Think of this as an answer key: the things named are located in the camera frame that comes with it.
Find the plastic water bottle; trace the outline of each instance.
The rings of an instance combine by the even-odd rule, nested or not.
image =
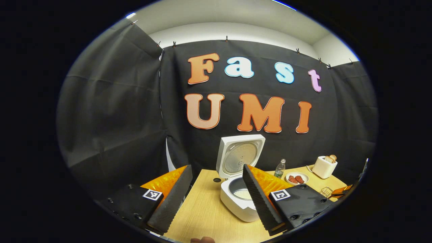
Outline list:
[[[279,165],[276,167],[274,171],[274,176],[277,178],[282,178],[283,172],[285,171],[285,159],[282,159]]]

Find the orange letter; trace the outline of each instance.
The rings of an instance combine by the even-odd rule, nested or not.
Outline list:
[[[301,101],[299,102],[300,106],[300,121],[299,126],[295,129],[297,133],[307,133],[309,131],[308,122],[309,122],[309,111],[312,108],[312,105],[309,102]]]
[[[243,101],[243,116],[241,124],[237,126],[239,131],[251,131],[251,118],[254,121],[255,129],[260,131],[264,127],[266,132],[278,133],[282,131],[280,127],[280,113],[285,100],[280,97],[271,97],[266,107],[263,109],[257,96],[254,94],[242,94],[240,100]]]
[[[200,94],[187,94],[184,96],[187,102],[187,120],[189,123],[201,129],[212,129],[216,127],[219,123],[220,118],[220,102],[225,99],[225,96],[221,94],[209,94],[207,99],[209,99],[211,104],[210,119],[207,121],[201,120],[200,118],[200,100],[203,96]]]
[[[188,84],[204,83],[209,80],[209,76],[204,74],[204,70],[207,73],[213,72],[213,62],[218,61],[219,56],[216,53],[207,54],[203,56],[189,58],[188,62],[191,63],[191,78],[187,81]]]

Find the plate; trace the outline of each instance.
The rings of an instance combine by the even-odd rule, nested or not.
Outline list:
[[[291,172],[291,173],[288,173],[288,174],[285,176],[285,180],[286,180],[286,182],[288,182],[288,183],[291,184],[291,185],[300,185],[300,184],[299,184],[299,183],[292,183],[291,181],[289,181],[289,180],[288,180],[289,176],[293,176],[293,177],[301,176],[302,179],[305,181],[304,184],[308,183],[308,181],[309,181],[309,176],[307,176],[307,175],[305,175],[305,174],[303,174],[303,173],[301,173],[301,172]]]

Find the ceiling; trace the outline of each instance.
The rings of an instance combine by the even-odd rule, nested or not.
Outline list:
[[[131,19],[148,35],[201,23],[235,22],[285,33],[313,45],[330,32],[305,15],[272,0],[161,0]]]

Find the blue letter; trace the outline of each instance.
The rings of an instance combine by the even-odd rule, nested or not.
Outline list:
[[[291,65],[283,63],[283,62],[276,62],[274,65],[274,69],[278,72],[276,74],[276,78],[281,83],[293,83],[294,82],[294,69]]]
[[[225,68],[225,73],[228,76],[250,78],[254,75],[252,72],[252,63],[247,58],[235,57],[228,59],[226,62],[230,64]]]

